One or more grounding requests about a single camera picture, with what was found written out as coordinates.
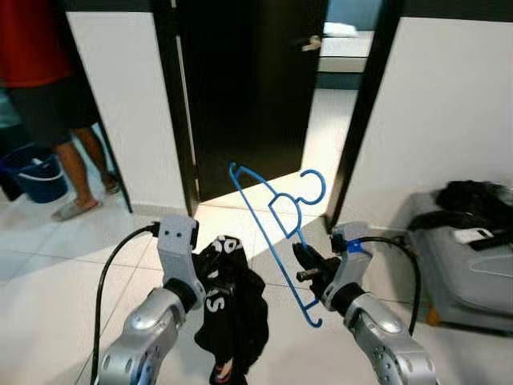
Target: black cable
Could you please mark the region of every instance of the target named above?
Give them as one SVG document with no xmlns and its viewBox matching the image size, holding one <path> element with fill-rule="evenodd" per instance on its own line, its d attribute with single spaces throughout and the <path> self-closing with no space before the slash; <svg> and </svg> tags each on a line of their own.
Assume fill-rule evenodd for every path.
<svg viewBox="0 0 513 385">
<path fill-rule="evenodd" d="M 105 276 L 107 275 L 107 271 L 109 267 L 111 267 L 111 263 L 114 260 L 116 254 L 121 250 L 123 246 L 127 244 L 133 237 L 149 231 L 153 234 L 154 237 L 158 236 L 160 223 L 154 222 L 153 225 L 145 226 L 141 229 L 137 229 L 133 233 L 130 233 L 127 237 L 125 237 L 112 251 L 111 256 L 105 262 L 105 266 L 102 270 L 102 275 L 100 275 L 98 282 L 98 290 L 96 292 L 96 309 L 95 309 L 95 337 L 93 342 L 93 357 L 91 363 L 91 385 L 95 384 L 96 377 L 98 375 L 98 360 L 99 360 L 99 329 L 100 329 L 100 316 L 102 309 L 102 292 L 103 292 L 103 283 L 105 282 Z"/>
<path fill-rule="evenodd" d="M 414 307 L 411 311 L 411 320 L 410 320 L 410 328 L 409 332 L 410 335 L 413 335 L 415 330 L 415 324 L 417 323 L 417 317 L 418 317 L 418 308 L 420 307 L 420 290 L 421 290 L 421 277 L 420 277 L 420 268 L 418 267 L 418 257 L 417 255 L 411 251 L 410 249 L 406 248 L 404 245 L 402 245 L 399 242 L 392 241 L 388 238 L 383 237 L 361 237 L 358 239 L 355 239 L 355 241 L 360 242 L 383 242 L 388 243 L 389 245 L 393 245 L 397 248 L 399 248 L 410 260 L 411 265 L 414 268 L 414 274 L 415 274 L 415 296 L 414 296 Z"/>
</svg>

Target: gray shorts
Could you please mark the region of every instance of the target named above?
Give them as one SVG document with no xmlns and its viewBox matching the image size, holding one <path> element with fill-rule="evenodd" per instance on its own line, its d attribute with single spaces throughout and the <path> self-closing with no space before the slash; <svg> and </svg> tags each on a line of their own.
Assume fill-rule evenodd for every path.
<svg viewBox="0 0 513 385">
<path fill-rule="evenodd" d="M 95 99 L 78 76 L 27 88 L 10 88 L 9 97 L 32 140 L 53 148 L 71 140 L 71 130 L 98 122 Z"/>
</svg>

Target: plastic clothes hanger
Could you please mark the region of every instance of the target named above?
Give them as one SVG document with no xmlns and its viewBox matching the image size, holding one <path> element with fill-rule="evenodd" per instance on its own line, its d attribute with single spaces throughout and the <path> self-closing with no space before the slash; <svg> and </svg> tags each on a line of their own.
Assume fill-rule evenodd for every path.
<svg viewBox="0 0 513 385">
<path fill-rule="evenodd" d="M 246 174 L 249 174 L 250 176 L 252 176 L 256 180 L 258 180 L 259 182 L 263 183 L 265 185 L 265 187 L 267 187 L 274 194 L 274 198 L 268 203 L 269 210 L 271 210 L 271 213 L 273 213 L 274 219 L 276 219 L 276 221 L 278 222 L 278 225 L 280 226 L 281 231 L 283 232 L 283 234 L 287 238 L 290 238 L 292 235 L 297 234 L 297 236 L 299 237 L 299 239 L 301 241 L 301 244 L 305 248 L 308 246 L 308 244 L 306 243 L 306 240 L 305 240 L 305 237 L 303 235 L 303 232 L 301 231 L 302 215 L 301 215 L 301 207 L 300 207 L 299 204 L 302 203 L 304 205 L 316 205 L 317 203 L 319 203 L 322 200 L 322 198 L 326 194 L 326 182 L 325 182 L 324 177 L 321 175 L 320 172 L 318 172 L 316 170 L 312 170 L 312 169 L 305 170 L 304 172 L 302 172 L 300 174 L 301 177 L 303 177 L 305 175 L 308 175 L 308 174 L 314 174 L 321 181 L 321 194 L 319 195 L 319 197 L 317 199 L 313 200 L 313 201 L 307 201 L 303 197 L 294 198 L 293 196 L 291 196 L 290 194 L 288 194 L 286 192 L 276 192 L 276 190 L 268 183 L 268 181 L 266 181 L 264 178 L 262 178 L 256 172 L 254 172 L 253 170 L 251 170 L 251 169 L 249 169 L 249 168 L 247 168 L 245 166 L 240 166 L 239 168 L 237 168 L 236 163 L 231 163 L 230 167 L 229 167 L 229 170 L 230 170 L 230 177 L 232 178 L 233 184 L 237 187 L 237 190 L 239 190 L 239 192 L 240 192 L 240 194 L 242 196 L 242 199 L 244 199 L 244 202 L 248 206 L 248 209 L 251 212 L 251 214 L 253 215 L 253 218 L 255 218 L 255 222 L 258 225 L 258 227 L 260 228 L 260 231 L 262 232 L 262 234 L 264 235 L 264 238 L 267 241 L 267 245 L 269 246 L 269 249 L 271 250 L 271 253 L 273 253 L 274 259 L 275 259 L 276 263 L 278 264 L 278 266 L 280 267 L 281 273 L 285 277 L 285 280 L 287 281 L 287 284 L 289 285 L 289 288 L 291 289 L 291 291 L 292 291 L 292 293 L 293 293 L 293 295 L 294 295 L 294 297 L 295 297 L 295 299 L 297 301 L 297 304 L 299 305 L 301 311 L 303 312 L 303 315 L 305 316 L 306 320 L 308 321 L 308 323 L 311 326 L 313 326 L 313 327 L 321 326 L 322 325 L 322 319 L 319 318 L 316 322 L 314 322 L 311 319 L 311 317 L 310 317 L 310 315 L 308 313 L 308 310 L 310 308 L 314 307 L 316 304 L 318 304 L 319 301 L 315 298 L 311 303 L 304 304 L 303 301 L 301 300 L 301 298 L 299 297 L 299 294 L 297 293 L 296 288 L 294 287 L 294 285 L 292 284 L 292 281 L 290 280 L 290 277 L 289 277 L 289 274 L 287 273 L 287 270 L 285 269 L 285 267 L 281 263 L 280 256 L 278 255 L 276 249 L 274 248 L 273 243 L 269 240 L 269 237 L 265 233 L 264 227 L 260 223 L 257 215 L 255 214 L 255 211 L 253 210 L 252 206 L 249 204 L 248 198 L 246 198 L 246 196 L 244 194 L 244 191 L 242 190 L 242 188 L 240 186 L 239 176 L 240 176 L 240 174 L 242 172 L 245 172 Z M 296 207 L 296 210 L 297 210 L 297 224 L 296 224 L 296 227 L 294 229 L 292 229 L 292 231 L 290 231 L 290 232 L 287 232 L 287 230 L 285 229 L 285 227 L 281 223 L 281 220 L 278 217 L 278 215 L 277 215 L 277 213 L 276 213 L 276 211 L 275 211 L 275 209 L 273 207 L 273 204 L 280 197 L 285 197 L 285 198 L 290 199 L 293 202 L 293 204 L 294 204 L 294 206 Z"/>
</svg>

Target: dark brown door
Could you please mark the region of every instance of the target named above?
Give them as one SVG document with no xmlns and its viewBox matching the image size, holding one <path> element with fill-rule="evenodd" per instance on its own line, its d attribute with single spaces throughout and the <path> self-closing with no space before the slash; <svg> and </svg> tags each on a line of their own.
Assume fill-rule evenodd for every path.
<svg viewBox="0 0 513 385">
<path fill-rule="evenodd" d="M 268 180 L 300 168 L 326 7 L 327 0 L 178 1 L 202 201 L 235 190 L 231 162 Z"/>
</svg>

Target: red shirt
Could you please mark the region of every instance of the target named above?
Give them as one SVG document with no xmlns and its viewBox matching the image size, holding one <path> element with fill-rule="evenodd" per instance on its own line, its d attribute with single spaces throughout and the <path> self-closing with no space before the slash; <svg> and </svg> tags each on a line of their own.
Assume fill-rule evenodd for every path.
<svg viewBox="0 0 513 385">
<path fill-rule="evenodd" d="M 0 0 L 0 77 L 7 87 L 37 87 L 73 74 L 50 1 Z"/>
</svg>

